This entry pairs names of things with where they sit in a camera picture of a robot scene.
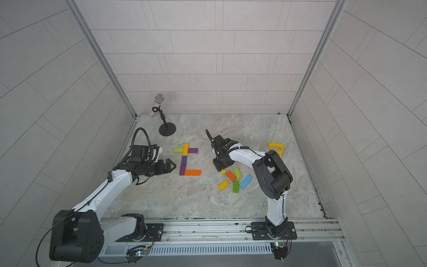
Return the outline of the orange long block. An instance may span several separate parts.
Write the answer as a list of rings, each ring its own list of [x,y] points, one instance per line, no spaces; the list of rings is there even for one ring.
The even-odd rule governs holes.
[[[184,175],[185,176],[200,176],[201,170],[185,170]]]

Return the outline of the amber long block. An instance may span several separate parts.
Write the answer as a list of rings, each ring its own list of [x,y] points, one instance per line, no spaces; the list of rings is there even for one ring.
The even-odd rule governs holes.
[[[182,155],[183,156],[188,156],[188,154],[189,154],[189,144],[185,143],[184,146],[183,146]]]

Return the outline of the yellow short block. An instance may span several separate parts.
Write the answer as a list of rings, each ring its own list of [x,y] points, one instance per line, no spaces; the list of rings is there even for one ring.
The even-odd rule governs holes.
[[[230,185],[230,182],[228,180],[223,181],[219,186],[218,189],[220,191],[223,191],[224,189],[226,189],[228,186]]]

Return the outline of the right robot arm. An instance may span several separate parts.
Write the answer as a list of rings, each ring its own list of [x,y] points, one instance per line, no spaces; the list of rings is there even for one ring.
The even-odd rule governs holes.
[[[229,138],[224,139],[220,135],[212,137],[208,131],[206,134],[215,154],[213,164],[217,171],[232,166],[236,161],[253,168],[260,189],[268,197],[265,221],[266,231],[271,238],[290,237],[292,231],[286,229],[290,223],[285,209],[293,176],[279,154],[274,150],[255,151]]]

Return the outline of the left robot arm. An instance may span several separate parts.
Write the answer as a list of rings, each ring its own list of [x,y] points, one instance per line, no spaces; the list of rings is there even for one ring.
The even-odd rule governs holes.
[[[52,223],[49,257],[52,261],[91,263],[102,249],[122,238],[154,239],[142,214],[125,214],[112,222],[101,219],[113,201],[132,183],[171,173],[176,164],[160,160],[161,147],[133,145],[121,162],[107,173],[106,180],[71,210],[59,211]]]

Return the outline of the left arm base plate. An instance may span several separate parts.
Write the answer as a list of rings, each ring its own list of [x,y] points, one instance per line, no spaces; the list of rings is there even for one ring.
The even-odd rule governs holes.
[[[164,224],[145,224],[145,231],[132,233],[117,240],[117,242],[160,242],[162,238]]]

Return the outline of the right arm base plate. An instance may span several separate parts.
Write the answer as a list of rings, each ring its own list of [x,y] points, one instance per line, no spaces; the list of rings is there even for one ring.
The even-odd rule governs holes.
[[[254,240],[296,240],[298,238],[294,223],[284,221],[279,226],[268,220],[251,223],[252,238]]]

